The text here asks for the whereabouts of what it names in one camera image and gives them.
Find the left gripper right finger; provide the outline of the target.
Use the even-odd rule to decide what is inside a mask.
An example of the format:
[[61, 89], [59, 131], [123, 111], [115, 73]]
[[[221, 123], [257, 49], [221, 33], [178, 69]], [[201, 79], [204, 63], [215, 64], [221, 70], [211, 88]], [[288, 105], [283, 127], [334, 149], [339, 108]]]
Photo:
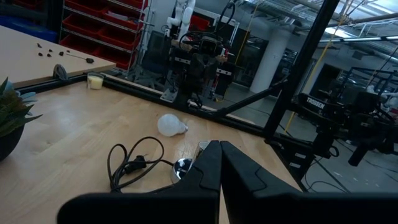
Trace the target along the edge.
[[397, 194], [301, 192], [228, 141], [221, 186], [231, 223], [397, 223]]

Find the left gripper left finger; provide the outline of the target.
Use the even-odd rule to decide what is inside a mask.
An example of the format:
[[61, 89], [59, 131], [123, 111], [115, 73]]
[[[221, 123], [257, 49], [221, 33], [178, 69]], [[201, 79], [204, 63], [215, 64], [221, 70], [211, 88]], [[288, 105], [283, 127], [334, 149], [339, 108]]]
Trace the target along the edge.
[[211, 141], [184, 178], [146, 193], [84, 194], [66, 202], [58, 223], [218, 223], [221, 143]]

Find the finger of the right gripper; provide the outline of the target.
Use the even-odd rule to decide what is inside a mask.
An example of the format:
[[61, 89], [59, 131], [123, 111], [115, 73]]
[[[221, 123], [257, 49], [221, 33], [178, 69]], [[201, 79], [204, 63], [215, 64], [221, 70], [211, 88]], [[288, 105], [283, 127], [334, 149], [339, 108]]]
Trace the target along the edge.
[[189, 68], [190, 84], [193, 91], [198, 91], [203, 81], [203, 72], [205, 71], [205, 62], [202, 54], [195, 53], [192, 55]]
[[205, 85], [214, 79], [218, 66], [219, 61], [215, 57], [205, 56]]

